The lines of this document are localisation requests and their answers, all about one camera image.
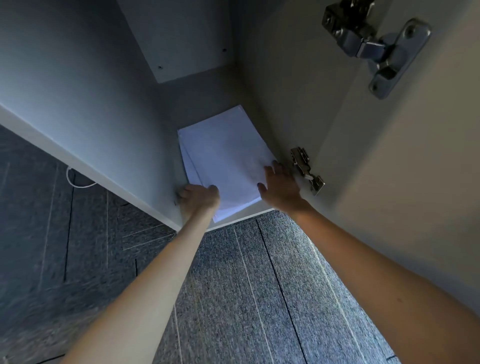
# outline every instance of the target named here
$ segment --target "hand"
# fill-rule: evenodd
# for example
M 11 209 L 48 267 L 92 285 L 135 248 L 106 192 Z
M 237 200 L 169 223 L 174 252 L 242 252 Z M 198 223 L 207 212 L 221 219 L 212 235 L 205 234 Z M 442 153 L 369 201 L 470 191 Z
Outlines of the hand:
M 180 212 L 187 221 L 194 213 L 215 214 L 220 204 L 220 193 L 216 186 L 205 188 L 198 184 L 187 184 L 180 195 Z
M 274 160 L 273 168 L 265 166 L 264 169 L 267 187 L 257 184 L 262 200 L 287 214 L 304 205 L 306 201 L 300 196 L 300 188 L 287 168 Z

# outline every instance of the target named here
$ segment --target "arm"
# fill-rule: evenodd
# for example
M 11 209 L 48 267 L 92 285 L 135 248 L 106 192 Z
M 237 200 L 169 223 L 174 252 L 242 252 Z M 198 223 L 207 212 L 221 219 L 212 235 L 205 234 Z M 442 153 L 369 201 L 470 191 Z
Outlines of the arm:
M 473 312 L 318 213 L 276 161 L 265 174 L 262 199 L 303 229 L 402 364 L 480 363 L 480 319 Z
M 180 208 L 188 219 L 162 252 L 107 307 L 62 364 L 151 364 L 173 305 L 220 198 L 218 189 L 187 185 Z

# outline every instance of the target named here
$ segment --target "metal hinge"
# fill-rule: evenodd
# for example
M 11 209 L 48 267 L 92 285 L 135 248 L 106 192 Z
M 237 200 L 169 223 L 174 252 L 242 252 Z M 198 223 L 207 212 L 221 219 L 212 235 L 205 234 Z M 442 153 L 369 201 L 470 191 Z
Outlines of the metal hinge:
M 322 25 L 349 57 L 369 60 L 374 70 L 369 89 L 377 98 L 386 98 L 416 55 L 427 43 L 431 27 L 411 19 L 398 34 L 377 38 L 367 23 L 373 0 L 342 0 L 325 9 Z
M 310 165 L 308 164 L 310 158 L 308 158 L 307 152 L 304 148 L 297 147 L 291 149 L 290 153 L 292 155 L 293 165 L 297 167 L 303 178 L 310 181 L 310 190 L 314 196 L 317 196 L 322 187 L 325 186 L 325 182 L 320 176 L 314 176 L 310 173 Z

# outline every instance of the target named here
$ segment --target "forearm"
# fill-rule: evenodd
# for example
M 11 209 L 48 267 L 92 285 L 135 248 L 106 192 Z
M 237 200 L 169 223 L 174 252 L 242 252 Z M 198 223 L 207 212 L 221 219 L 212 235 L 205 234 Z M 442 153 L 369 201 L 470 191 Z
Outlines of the forearm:
M 479 318 L 376 252 L 306 202 L 289 213 L 323 254 L 403 364 L 478 362 Z
M 177 237 L 105 310 L 63 364 L 150 364 L 214 209 L 192 214 Z

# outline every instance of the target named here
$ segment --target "white paper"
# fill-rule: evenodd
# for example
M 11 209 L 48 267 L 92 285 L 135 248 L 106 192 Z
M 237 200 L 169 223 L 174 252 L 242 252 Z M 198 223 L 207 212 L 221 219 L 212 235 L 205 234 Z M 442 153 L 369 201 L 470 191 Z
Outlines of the white paper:
M 189 182 L 220 191 L 214 222 L 260 201 L 257 183 L 265 183 L 263 167 L 275 157 L 241 105 L 180 129 L 178 136 Z

